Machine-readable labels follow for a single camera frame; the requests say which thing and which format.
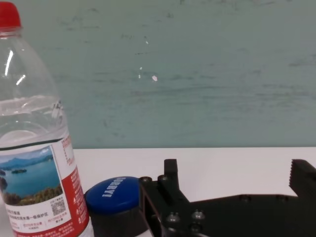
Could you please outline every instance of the qr code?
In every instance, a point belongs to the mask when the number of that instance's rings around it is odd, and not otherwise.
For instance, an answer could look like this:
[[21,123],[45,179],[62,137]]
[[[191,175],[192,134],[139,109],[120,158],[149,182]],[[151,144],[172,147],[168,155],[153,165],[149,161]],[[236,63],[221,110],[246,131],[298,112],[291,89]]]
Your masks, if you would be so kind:
[[64,200],[61,199],[60,201],[56,201],[56,202],[52,203],[51,209],[53,210],[54,216],[57,216],[58,214],[66,211],[66,206],[65,206]]

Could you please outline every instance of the green painted wall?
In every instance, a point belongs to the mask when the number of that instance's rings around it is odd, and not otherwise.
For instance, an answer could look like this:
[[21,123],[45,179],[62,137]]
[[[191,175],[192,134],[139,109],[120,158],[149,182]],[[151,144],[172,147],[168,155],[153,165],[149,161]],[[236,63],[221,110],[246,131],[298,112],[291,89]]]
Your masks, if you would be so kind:
[[315,0],[14,2],[75,148],[316,144]]

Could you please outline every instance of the screw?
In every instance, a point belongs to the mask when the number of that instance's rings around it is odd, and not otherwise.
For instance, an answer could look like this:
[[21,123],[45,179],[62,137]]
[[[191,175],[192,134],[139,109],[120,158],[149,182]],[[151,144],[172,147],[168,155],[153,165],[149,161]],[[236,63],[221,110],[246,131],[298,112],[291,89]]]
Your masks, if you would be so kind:
[[168,180],[168,177],[165,176],[165,175],[160,175],[160,176],[158,177],[158,179],[159,179],[159,180],[162,180],[162,181],[166,181],[166,180]]
[[248,195],[240,195],[239,199],[243,202],[250,202],[251,201],[251,197]]
[[202,229],[202,228],[201,228],[201,226],[200,226],[199,224],[193,223],[193,224],[190,225],[190,230],[191,230],[192,232],[200,232],[201,229]]
[[149,183],[152,181],[152,178],[151,177],[141,177],[139,180],[143,183]]
[[192,218],[196,220],[204,220],[205,215],[203,212],[196,210],[195,212],[193,212]]
[[178,213],[171,212],[171,213],[167,216],[167,222],[175,223],[175,222],[179,222],[179,221],[180,221],[180,217],[179,217],[179,214],[178,214]]

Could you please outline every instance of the blue cap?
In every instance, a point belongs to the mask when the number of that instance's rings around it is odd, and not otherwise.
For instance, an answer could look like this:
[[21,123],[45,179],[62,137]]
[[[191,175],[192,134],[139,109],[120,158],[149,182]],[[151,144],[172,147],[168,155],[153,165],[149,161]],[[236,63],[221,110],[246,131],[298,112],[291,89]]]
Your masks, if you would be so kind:
[[85,194],[89,211],[111,215],[135,208],[139,203],[139,184],[135,177],[117,177],[93,186]]

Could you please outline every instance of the white surface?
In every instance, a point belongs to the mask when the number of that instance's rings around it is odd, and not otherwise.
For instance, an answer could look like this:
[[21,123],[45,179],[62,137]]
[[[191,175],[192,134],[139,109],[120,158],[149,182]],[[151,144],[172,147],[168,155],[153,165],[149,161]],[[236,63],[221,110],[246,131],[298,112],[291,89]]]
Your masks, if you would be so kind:
[[[84,191],[115,176],[163,174],[163,160],[178,159],[179,181],[190,201],[252,194],[294,195],[288,186],[292,159],[316,167],[316,148],[75,150]],[[13,237],[0,200],[0,236]],[[151,237],[144,233],[142,237]]]

